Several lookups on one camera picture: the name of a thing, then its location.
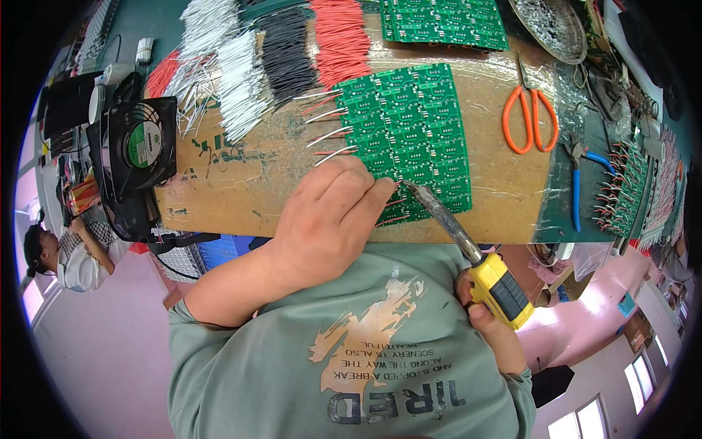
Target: printed circuit board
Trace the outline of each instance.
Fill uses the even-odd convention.
[[[383,38],[507,51],[495,0],[380,0]]]
[[[336,85],[349,146],[376,178],[429,185],[453,213],[471,209],[465,134],[451,67],[439,63],[379,72]],[[378,223],[429,213],[399,185]]]

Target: person's right hand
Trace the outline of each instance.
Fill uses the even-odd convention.
[[[334,157],[313,168],[290,196],[267,247],[280,279],[295,291],[341,276],[363,251],[388,199],[360,159]]]

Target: yellow soldering iron handle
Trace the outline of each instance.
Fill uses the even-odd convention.
[[[468,273],[475,284],[470,290],[472,301],[485,303],[508,327],[519,329],[534,313],[522,288],[496,253],[488,254],[483,263],[469,268]]]

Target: bundle of black wires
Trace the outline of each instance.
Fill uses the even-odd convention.
[[[273,90],[276,110],[317,86],[317,72],[305,54],[307,29],[299,8],[263,18],[263,70]]]

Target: blue-handled pliers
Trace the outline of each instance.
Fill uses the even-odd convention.
[[[605,159],[599,154],[594,152],[589,152],[588,147],[583,146],[582,143],[575,139],[575,135],[571,133],[571,144],[572,147],[564,145],[568,155],[573,161],[573,223],[575,224],[575,230],[580,232],[580,158],[586,158],[597,162],[607,168],[607,171],[614,174],[614,168],[609,163],[609,160]]]

